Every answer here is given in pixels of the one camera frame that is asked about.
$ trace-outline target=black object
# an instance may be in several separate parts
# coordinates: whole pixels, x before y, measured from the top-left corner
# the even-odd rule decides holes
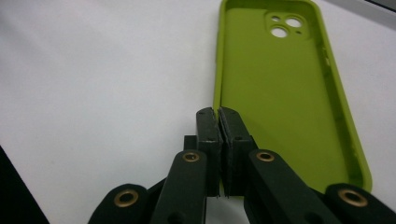
[[[125,184],[111,190],[90,224],[205,223],[206,197],[245,196],[252,224],[394,224],[396,214],[376,197],[348,184],[322,194],[309,188],[274,151],[258,149],[240,115],[212,108],[197,112],[197,134],[184,138],[168,177],[150,189]],[[13,223],[48,223],[2,150],[1,218]]]
[[[0,147],[0,223],[49,223]]]
[[[396,2],[393,0],[365,0],[366,2],[373,3],[379,7],[385,8],[392,12],[396,12]]]

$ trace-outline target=brass insert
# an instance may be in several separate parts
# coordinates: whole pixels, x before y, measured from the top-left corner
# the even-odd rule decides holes
[[[340,189],[338,190],[338,196],[344,200],[344,202],[357,207],[364,207],[368,204],[366,198],[352,189]]]
[[[185,161],[198,161],[199,160],[199,155],[196,154],[195,152],[188,152],[183,155],[183,160]]]
[[[261,161],[273,161],[275,157],[269,152],[259,152],[257,153],[257,159]]]
[[[118,207],[128,207],[137,202],[139,194],[133,189],[125,189],[114,198],[114,204]]]

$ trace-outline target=white table surface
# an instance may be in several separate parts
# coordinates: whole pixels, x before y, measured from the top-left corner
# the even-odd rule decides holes
[[[396,210],[395,17],[315,2],[373,194]],[[111,189],[167,175],[212,105],[219,4],[0,2],[0,145],[50,223],[87,223]],[[248,223],[242,201],[208,199],[206,223]]]

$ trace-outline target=lime green silicone case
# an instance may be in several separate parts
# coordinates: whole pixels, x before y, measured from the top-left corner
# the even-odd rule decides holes
[[[279,153],[309,187],[323,192],[343,182],[371,190],[314,3],[222,2],[214,108],[220,106],[238,111],[258,146]]]

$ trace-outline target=green phone case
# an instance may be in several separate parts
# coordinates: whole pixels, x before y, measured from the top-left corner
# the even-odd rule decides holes
[[[238,111],[258,146],[279,153],[309,187],[323,192],[343,182],[371,190],[330,43],[311,1],[222,2],[214,108],[220,106]]]

